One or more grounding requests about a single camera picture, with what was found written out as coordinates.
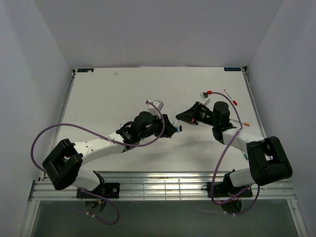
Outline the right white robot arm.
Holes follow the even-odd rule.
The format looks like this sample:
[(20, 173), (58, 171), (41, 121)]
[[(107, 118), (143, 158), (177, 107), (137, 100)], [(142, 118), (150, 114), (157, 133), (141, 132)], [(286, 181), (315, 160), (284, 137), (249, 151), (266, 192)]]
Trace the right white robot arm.
[(221, 183), (212, 185), (209, 192), (215, 197), (231, 197), (240, 194), (247, 186), (264, 186), (292, 177), (293, 170), (280, 140), (275, 137), (260, 137), (238, 130), (230, 122), (229, 105), (216, 102), (212, 110), (200, 102), (178, 114), (180, 121), (212, 126), (216, 141), (234, 147), (248, 157), (248, 168), (233, 170), (224, 176)]

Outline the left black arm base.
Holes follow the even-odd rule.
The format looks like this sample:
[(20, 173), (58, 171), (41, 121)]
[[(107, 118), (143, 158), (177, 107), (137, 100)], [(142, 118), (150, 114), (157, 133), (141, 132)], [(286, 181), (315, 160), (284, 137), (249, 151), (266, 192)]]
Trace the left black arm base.
[(104, 183), (100, 184), (93, 191), (82, 191), (77, 189), (76, 198), (119, 198), (120, 183)]

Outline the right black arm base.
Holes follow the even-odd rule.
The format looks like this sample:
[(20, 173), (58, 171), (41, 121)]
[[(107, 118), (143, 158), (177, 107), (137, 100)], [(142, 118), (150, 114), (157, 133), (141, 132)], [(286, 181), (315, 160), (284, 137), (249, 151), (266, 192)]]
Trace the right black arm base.
[[(245, 188), (245, 186), (225, 188), (222, 183), (216, 182), (213, 188), (213, 196), (214, 198), (230, 198), (235, 194), (241, 192), (243, 188)], [(207, 191), (207, 196), (211, 198), (211, 182), (207, 182), (206, 184), (202, 185), (201, 189)], [(239, 196), (241, 198), (251, 198), (253, 197), (253, 192), (251, 188), (249, 188)]]

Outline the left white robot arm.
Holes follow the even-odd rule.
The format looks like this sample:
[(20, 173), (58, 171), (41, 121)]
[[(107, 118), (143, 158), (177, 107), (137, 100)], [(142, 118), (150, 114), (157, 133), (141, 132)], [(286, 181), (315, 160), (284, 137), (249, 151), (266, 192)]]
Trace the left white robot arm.
[(85, 164), (132, 150), (145, 138), (170, 138), (176, 132), (177, 128), (166, 114), (158, 117), (141, 112), (107, 137), (75, 143), (69, 139), (61, 140), (42, 165), (56, 190), (74, 186), (84, 188), (97, 198), (105, 191), (104, 180), (97, 172), (86, 170)]

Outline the right blue corner label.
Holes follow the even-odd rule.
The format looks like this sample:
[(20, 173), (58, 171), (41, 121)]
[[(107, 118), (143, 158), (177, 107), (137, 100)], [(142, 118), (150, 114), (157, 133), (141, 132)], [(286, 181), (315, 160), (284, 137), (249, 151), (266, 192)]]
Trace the right blue corner label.
[(226, 72), (240, 72), (241, 68), (239, 68), (239, 67), (224, 67), (224, 71), (226, 71)]

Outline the left blue corner label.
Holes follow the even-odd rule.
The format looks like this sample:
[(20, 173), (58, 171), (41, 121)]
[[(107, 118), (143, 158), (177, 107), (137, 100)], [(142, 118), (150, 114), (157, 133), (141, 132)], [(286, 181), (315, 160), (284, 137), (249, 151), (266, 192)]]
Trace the left blue corner label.
[(77, 69), (78, 73), (92, 73), (94, 72), (94, 69)]

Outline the blue corner label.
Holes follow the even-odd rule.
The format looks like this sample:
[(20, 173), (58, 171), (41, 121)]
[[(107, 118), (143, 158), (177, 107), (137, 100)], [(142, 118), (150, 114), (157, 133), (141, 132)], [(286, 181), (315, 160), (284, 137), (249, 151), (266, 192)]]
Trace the blue corner label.
[(78, 73), (92, 73), (94, 72), (94, 69), (77, 69)]
[(239, 68), (239, 67), (224, 67), (224, 71), (226, 71), (226, 72), (240, 72), (241, 68)]

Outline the red capped marker pen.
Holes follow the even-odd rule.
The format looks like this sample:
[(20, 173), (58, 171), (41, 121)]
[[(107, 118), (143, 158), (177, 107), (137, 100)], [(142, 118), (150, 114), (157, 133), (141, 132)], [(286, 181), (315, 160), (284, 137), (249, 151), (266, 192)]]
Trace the red capped marker pen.
[(228, 93), (228, 91), (226, 89), (224, 89), (225, 94), (229, 97), (229, 99), (233, 102), (233, 104), (235, 106), (238, 105), (238, 103), (236, 102), (236, 100)]

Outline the orange capped marker pen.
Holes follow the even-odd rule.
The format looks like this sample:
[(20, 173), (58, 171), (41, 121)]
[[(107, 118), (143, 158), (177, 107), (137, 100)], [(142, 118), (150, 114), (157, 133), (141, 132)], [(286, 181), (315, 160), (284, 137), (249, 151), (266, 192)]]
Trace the orange capped marker pen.
[(249, 123), (242, 122), (242, 121), (240, 122), (239, 120), (236, 120), (236, 119), (233, 119), (233, 118), (231, 118), (230, 121), (233, 121), (233, 122), (236, 122), (236, 123), (241, 123), (244, 126), (250, 127)]

